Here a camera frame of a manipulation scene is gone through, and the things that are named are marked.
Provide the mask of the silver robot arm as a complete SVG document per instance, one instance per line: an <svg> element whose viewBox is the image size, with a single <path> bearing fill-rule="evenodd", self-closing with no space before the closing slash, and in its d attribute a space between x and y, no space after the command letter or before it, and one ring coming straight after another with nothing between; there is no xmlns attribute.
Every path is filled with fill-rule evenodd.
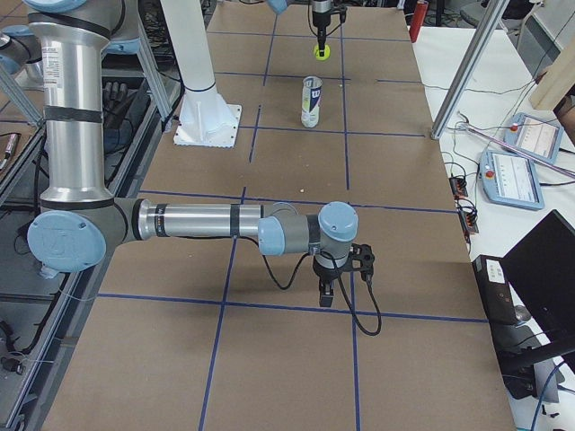
<svg viewBox="0 0 575 431"><path fill-rule="evenodd" d="M267 1L270 9L276 14L280 15L293 4L293 1L287 0L269 0ZM319 60L326 60L330 55L329 46L327 45L328 27L332 21L332 15L336 13L333 1L308 1L308 6L311 11L308 13L310 18L309 26L311 32L317 39L317 45L314 48L314 55Z"/></svg>
<svg viewBox="0 0 575 431"><path fill-rule="evenodd" d="M152 237L241 238L264 257L312 257L319 303L332 303L333 286L358 269L358 215L331 202L315 215L292 206L154 204L117 198L104 182L102 56L106 48L141 46L134 1L30 1L28 19L39 39L49 186L27 233L32 254L58 272L99 264L121 244Z"/></svg>

